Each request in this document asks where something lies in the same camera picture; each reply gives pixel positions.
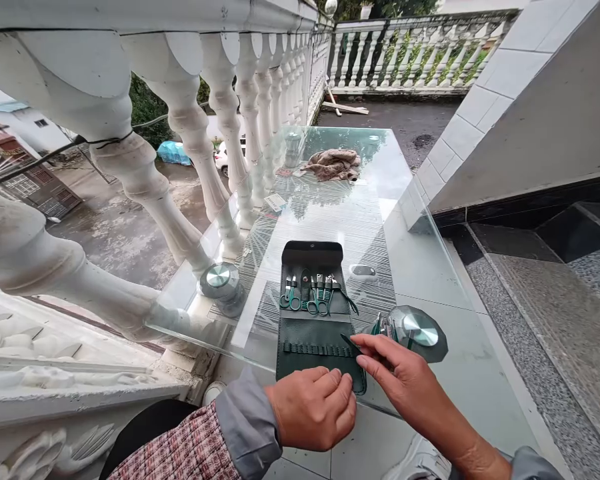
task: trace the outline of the gray sleeve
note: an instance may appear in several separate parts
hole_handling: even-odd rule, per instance
[[[260,480],[282,447],[273,408],[250,367],[216,398],[215,410],[236,470],[244,480]]]
[[[511,462],[511,480],[564,480],[558,470],[531,447],[520,447]]]

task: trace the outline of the granite step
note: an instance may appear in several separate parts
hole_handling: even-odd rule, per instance
[[[600,298],[600,203],[576,203],[536,232]]]
[[[553,227],[564,227],[559,220]],[[600,478],[600,297],[536,231],[465,228],[468,235],[452,240],[558,448],[576,478]],[[543,233],[559,246],[556,231]],[[567,241],[558,251],[574,247],[588,245]]]

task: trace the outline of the glass tabletop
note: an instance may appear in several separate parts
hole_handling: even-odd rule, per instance
[[[361,164],[356,182],[320,182],[310,171],[294,175],[314,153],[338,148],[358,152]],[[184,262],[158,302],[186,311],[191,320],[165,317],[148,326],[275,371],[283,249],[289,240],[338,242],[343,248],[346,292],[359,309],[359,315],[351,316],[354,330],[376,322],[378,313],[386,317],[396,305],[426,314],[448,343],[449,352],[432,359],[431,366],[452,400],[485,428],[506,411],[516,418],[513,430],[520,430],[513,436],[515,441],[533,445],[479,314],[458,280],[392,130],[285,127],[263,158],[249,180],[275,174],[266,195],[279,195],[284,205],[274,209],[264,202],[252,228],[243,232],[242,254],[231,260],[246,295],[242,312],[234,318],[223,315],[200,294],[198,281]],[[236,216],[235,193],[225,208]],[[203,244],[212,258],[222,261],[216,222],[205,232]],[[354,265],[369,266],[375,275],[356,275]],[[369,376],[367,383],[367,392],[358,401],[395,415]],[[485,397],[476,400],[474,394],[480,391]]]

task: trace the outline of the parked car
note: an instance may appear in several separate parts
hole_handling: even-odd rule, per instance
[[[247,154],[247,139],[245,137],[240,138],[240,146],[242,147],[242,154]],[[222,172],[222,174],[229,178],[229,160],[227,156],[227,144],[222,142],[218,146],[218,151],[215,153],[215,167]]]

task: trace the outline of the right hand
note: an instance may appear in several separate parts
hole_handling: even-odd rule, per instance
[[[465,476],[510,478],[508,462],[472,428],[424,358],[384,335],[354,335],[351,341],[364,354],[356,358],[358,365],[376,379],[402,418]]]
[[[352,388],[350,374],[326,367],[298,370],[265,387],[280,444],[327,451],[340,442],[355,422]]]

